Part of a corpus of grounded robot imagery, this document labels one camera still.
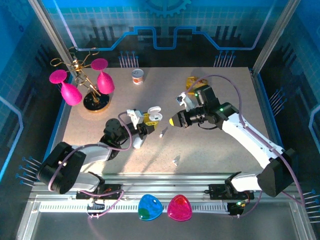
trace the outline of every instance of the gear logo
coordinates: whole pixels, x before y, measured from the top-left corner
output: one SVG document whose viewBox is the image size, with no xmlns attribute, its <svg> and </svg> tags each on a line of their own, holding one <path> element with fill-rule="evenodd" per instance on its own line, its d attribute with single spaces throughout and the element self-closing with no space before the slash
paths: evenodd
<svg viewBox="0 0 320 240">
<path fill-rule="evenodd" d="M 30 5 L 28 0 L 0 0 L 0 6 L 7 7 L 11 16 L 22 23 L 28 19 L 30 14 Z"/>
<path fill-rule="evenodd" d="M 187 4 L 191 4 L 191 0 L 145 0 L 145 9 L 157 17 L 166 18 L 168 15 L 173 17 L 174 14 L 180 14 Z"/>
</svg>

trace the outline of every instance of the pink plastic shape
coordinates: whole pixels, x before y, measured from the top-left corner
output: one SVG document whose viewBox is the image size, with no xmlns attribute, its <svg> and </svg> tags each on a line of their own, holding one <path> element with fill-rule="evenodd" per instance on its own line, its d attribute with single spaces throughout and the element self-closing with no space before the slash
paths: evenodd
<svg viewBox="0 0 320 240">
<path fill-rule="evenodd" d="M 49 77 L 49 81 L 52 84 L 59 84 L 62 83 L 67 78 L 67 72 L 65 70 L 55 70 L 53 73 L 51 73 Z"/>
<path fill-rule="evenodd" d="M 91 63 L 91 68 L 97 71 L 102 71 L 106 67 L 108 67 L 108 61 L 104 58 L 97 58 Z"/>
<path fill-rule="evenodd" d="M 82 100 L 82 95 L 79 90 L 69 83 L 62 82 L 61 95 L 65 102 L 70 106 L 77 105 Z"/>
<path fill-rule="evenodd" d="M 99 91 L 102 94 L 110 94 L 115 90 L 115 84 L 112 77 L 103 71 L 100 72 L 96 82 L 98 84 Z"/>
<path fill-rule="evenodd" d="M 192 207 L 185 196 L 177 195 L 169 203 L 167 213 L 173 220 L 183 222 L 192 217 Z"/>
</svg>

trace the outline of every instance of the table surface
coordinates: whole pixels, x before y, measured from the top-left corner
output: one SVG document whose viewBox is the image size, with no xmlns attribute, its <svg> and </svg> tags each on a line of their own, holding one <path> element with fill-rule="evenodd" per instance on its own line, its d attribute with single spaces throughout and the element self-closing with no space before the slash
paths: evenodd
<svg viewBox="0 0 320 240">
<path fill-rule="evenodd" d="M 186 89 L 190 76 L 202 77 L 219 74 L 233 80 L 242 96 L 243 116 L 257 130 L 268 137 L 256 92 L 246 67 L 153 67 L 142 68 L 144 83 L 132 82 L 132 68 L 107 68 L 115 84 L 109 107 L 99 113 L 86 110 L 83 104 L 73 106 L 65 129 L 63 141 L 70 145 L 97 143 L 103 136 L 106 121 L 117 118 L 127 109 L 146 112 L 150 107 L 160 106 L 163 115 L 157 129 L 145 139 L 140 149 L 123 151 L 110 161 L 85 166 L 85 171 L 100 173 L 232 173 L 261 170 L 253 156 L 230 135 L 222 130 L 203 130 L 196 124 L 188 128 L 173 127 L 169 119 L 178 111 L 176 97 Z M 93 83 L 99 72 L 85 69 Z M 238 108 L 235 89 L 219 77 L 208 79 L 220 103 L 229 102 Z M 83 96 L 88 90 L 78 87 Z M 123 116 L 126 123 L 130 118 Z M 161 131 L 168 127 L 163 138 Z M 178 159 L 177 166 L 173 159 Z"/>
</svg>

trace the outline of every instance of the enclosure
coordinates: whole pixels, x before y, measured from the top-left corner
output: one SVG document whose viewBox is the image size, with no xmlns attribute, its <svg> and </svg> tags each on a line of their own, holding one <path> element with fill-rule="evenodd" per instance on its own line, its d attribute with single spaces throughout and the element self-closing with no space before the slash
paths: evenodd
<svg viewBox="0 0 320 240">
<path fill-rule="evenodd" d="M 0 2 L 0 239 L 319 238 L 319 12 L 316 0 Z M 56 58 L 66 64 L 52 64 Z M 88 88 L 68 66 L 75 58 L 85 60 L 83 74 L 92 81 Z M 97 58 L 107 60 L 104 71 L 115 90 L 105 108 L 94 112 L 85 102 L 94 89 L 90 85 L 98 84 L 100 70 L 91 66 Z M 134 69 L 143 70 L 143 84 L 132 82 Z M 68 71 L 63 83 L 49 81 L 56 70 Z M 283 194 L 263 193 L 243 219 L 205 211 L 215 204 L 204 195 L 208 185 L 223 183 L 235 172 L 261 171 L 250 152 L 225 132 L 169 125 L 182 109 L 176 97 L 186 90 L 186 79 L 206 75 L 232 79 L 245 119 L 270 141 L 296 151 L 307 208 Z M 238 107 L 228 82 L 206 80 L 221 103 Z M 66 103 L 66 83 L 78 88 L 83 103 Z M 146 112 L 153 106 L 162 108 L 163 119 L 141 149 L 85 167 L 123 185 L 124 197 L 113 212 L 91 221 L 84 203 L 73 199 L 75 192 L 52 193 L 37 180 L 37 165 L 58 143 L 97 143 L 107 120 L 127 109 Z M 286 191 L 299 199 L 294 183 Z M 143 222 L 137 207 L 144 194 L 157 196 L 164 212 L 175 195 L 183 194 L 193 217 L 176 222 L 163 213 Z"/>
</svg>

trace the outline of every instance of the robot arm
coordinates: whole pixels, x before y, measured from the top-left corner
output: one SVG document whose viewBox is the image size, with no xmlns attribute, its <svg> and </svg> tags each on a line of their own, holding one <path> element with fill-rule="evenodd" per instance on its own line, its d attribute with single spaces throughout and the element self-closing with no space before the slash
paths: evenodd
<svg viewBox="0 0 320 240">
<path fill-rule="evenodd" d="M 246 128 L 249 127 L 267 141 L 273 150 L 289 162 L 293 170 L 297 170 L 296 154 L 292 149 L 285 151 L 281 146 L 263 136 L 245 119 L 243 119 L 245 122 L 245 126 L 243 126 L 239 118 L 239 111 L 228 102 L 220 104 L 210 86 L 205 85 L 197 88 L 195 96 L 200 107 L 178 112 L 170 119 L 170 124 L 187 128 L 194 123 L 202 124 L 208 121 L 234 137 L 263 168 L 258 172 L 239 172 L 228 178 L 225 181 L 225 188 L 228 189 L 230 198 L 239 192 L 261 190 L 269 196 L 275 197 L 293 182 L 281 159 Z"/>
<path fill-rule="evenodd" d="M 131 118 L 131 122 L 126 125 L 131 135 L 138 135 L 141 139 L 151 134 L 158 125 L 157 121 L 149 119 L 148 113 L 141 113 L 136 109 L 127 110 L 127 115 Z M 85 170 L 84 165 L 114 159 L 120 151 L 108 147 L 120 149 L 121 145 L 129 139 L 129 133 L 120 124 L 120 121 L 115 118 L 106 122 L 103 132 L 104 135 L 100 139 L 98 146 L 81 149 L 72 154 L 67 162 L 64 163 L 52 183 L 51 188 L 53 190 L 59 194 L 79 190 L 100 194 L 104 191 L 105 181 L 93 172 L 83 172 Z M 63 159 L 76 148 L 77 146 L 60 142 L 40 166 L 36 174 L 37 179 L 48 185 Z"/>
</svg>

